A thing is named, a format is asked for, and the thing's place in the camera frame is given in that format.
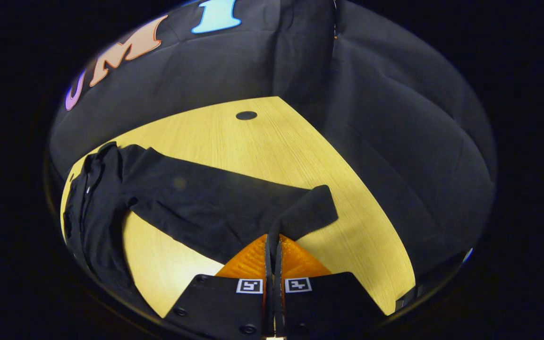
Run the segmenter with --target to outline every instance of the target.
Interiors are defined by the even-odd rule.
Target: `table surface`
[[[257,117],[236,118],[247,110],[257,112]],[[324,137],[279,97],[189,110],[110,141],[120,148],[153,147],[169,157],[292,187],[328,185],[339,219],[296,242],[332,273],[354,273],[386,315],[415,285],[404,245],[371,192]],[[74,164],[70,179],[81,172],[84,160],[85,156]],[[62,194],[62,230],[69,183]],[[195,275],[215,275],[223,267],[133,212],[123,223],[123,242],[136,287],[160,316],[167,314]]]

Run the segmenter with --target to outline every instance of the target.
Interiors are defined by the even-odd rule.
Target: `wooden table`
[[[247,110],[257,112],[257,117],[236,118],[238,112]],[[415,285],[406,250],[371,192],[339,153],[279,97],[182,112],[112,140],[120,148],[130,144],[153,147],[170,157],[292,187],[328,185],[339,219],[297,243],[332,273],[354,273],[387,315],[395,311],[395,301]],[[84,159],[74,164],[69,178],[81,172]],[[69,187],[67,180],[62,213]],[[64,230],[62,214],[60,222]],[[132,212],[124,222],[123,242],[138,290],[161,316],[167,314],[195,275],[214,275],[223,266]]]

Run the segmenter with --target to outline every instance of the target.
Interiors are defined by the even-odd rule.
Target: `orange letter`
[[[127,52],[129,48],[130,50],[125,57],[125,60],[133,60],[135,58],[138,58],[139,56],[142,56],[142,54],[145,54],[157,48],[161,44],[161,41],[157,40],[157,38],[155,37],[157,33],[157,27],[166,17],[167,15],[160,17],[155,21],[151,21],[148,24],[145,24],[144,26],[139,28],[134,34],[132,34],[129,39],[125,41],[125,43],[118,42],[115,45],[112,45],[112,47],[106,50],[106,52],[102,53],[102,55],[98,57],[98,60],[95,63],[93,78],[91,79],[91,82],[89,82],[89,86],[94,86],[100,80],[104,79],[104,77],[106,77],[106,75],[108,74],[108,69],[104,67],[105,64],[108,64],[113,68],[119,67],[119,64],[121,64],[121,60],[123,60],[125,52]]]

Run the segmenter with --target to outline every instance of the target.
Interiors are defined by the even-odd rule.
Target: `blue letter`
[[[205,7],[203,18],[198,26],[192,28],[192,33],[207,33],[240,25],[240,20],[232,16],[235,1],[209,0],[200,4],[199,7]]]

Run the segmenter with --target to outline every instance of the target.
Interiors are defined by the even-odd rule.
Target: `wood grain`
[[[257,112],[257,118],[236,118],[238,112],[247,110]],[[326,184],[339,219],[297,243],[332,273],[354,273],[387,315],[415,284],[406,250],[371,192],[339,153],[278,97],[182,112],[112,140],[119,147],[153,147],[170,157],[293,187],[311,189]],[[70,176],[80,173],[84,159],[74,164]],[[61,211],[68,190],[67,183]],[[62,214],[60,222],[64,228]],[[173,306],[184,282],[195,273],[214,275],[222,267],[195,255],[133,213],[127,218],[123,240],[136,286],[160,315]]]

